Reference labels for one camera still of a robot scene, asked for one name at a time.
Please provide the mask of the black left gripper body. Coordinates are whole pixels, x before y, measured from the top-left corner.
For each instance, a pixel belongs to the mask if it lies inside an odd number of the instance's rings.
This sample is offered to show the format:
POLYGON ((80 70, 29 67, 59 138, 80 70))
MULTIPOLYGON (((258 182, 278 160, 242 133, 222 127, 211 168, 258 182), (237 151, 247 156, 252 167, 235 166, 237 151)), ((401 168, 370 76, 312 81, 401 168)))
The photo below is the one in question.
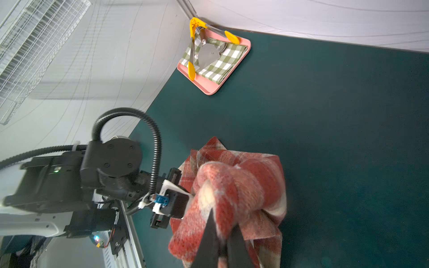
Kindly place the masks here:
POLYGON ((190 208, 193 195, 179 185, 182 172, 177 168, 170 169, 167 175, 158 178, 154 194, 146 193, 136 204, 136 210, 150 209, 151 228, 167 228, 172 218, 183 219, 190 208))

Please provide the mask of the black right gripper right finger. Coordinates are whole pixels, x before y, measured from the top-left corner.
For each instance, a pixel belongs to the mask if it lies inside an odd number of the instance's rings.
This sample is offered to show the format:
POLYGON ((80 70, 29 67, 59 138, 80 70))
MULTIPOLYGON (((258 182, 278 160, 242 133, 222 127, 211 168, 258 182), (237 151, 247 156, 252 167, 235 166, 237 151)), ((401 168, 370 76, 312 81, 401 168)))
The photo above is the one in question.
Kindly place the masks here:
POLYGON ((227 239, 227 263, 229 268, 253 268, 239 225, 236 225, 227 239))

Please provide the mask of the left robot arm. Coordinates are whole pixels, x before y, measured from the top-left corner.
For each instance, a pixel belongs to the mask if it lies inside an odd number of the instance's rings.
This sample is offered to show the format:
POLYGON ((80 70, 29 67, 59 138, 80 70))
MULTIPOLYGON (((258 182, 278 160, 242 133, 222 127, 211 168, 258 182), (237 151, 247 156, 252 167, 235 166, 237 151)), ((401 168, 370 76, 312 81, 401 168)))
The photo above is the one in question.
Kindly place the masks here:
POLYGON ((1 161, 1 235, 80 238, 117 227, 118 208, 153 211, 152 228, 181 219, 193 195, 179 185, 181 171, 153 179, 140 169, 137 142, 116 137, 88 145, 53 146, 1 161))

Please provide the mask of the red plaid skirt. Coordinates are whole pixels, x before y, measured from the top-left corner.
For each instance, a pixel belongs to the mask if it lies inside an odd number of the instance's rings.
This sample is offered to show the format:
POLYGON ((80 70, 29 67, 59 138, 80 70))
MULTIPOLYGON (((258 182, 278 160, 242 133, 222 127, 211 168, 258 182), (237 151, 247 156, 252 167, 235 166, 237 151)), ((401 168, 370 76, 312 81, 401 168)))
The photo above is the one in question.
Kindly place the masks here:
POLYGON ((172 219, 168 249, 190 267, 210 215, 221 243, 239 226, 256 268, 280 267, 287 213, 286 182, 277 155, 232 151, 216 137, 192 150, 180 167, 180 186, 194 200, 183 219, 172 219))

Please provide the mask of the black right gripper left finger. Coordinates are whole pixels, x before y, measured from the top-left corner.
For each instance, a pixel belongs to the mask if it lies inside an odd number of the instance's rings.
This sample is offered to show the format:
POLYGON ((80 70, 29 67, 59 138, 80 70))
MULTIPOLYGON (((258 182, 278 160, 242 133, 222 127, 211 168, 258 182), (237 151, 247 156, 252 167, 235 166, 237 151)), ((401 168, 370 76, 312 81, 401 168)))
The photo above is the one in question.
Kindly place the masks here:
POLYGON ((214 213, 211 210, 191 268, 217 268, 219 252, 220 242, 217 237, 214 213))

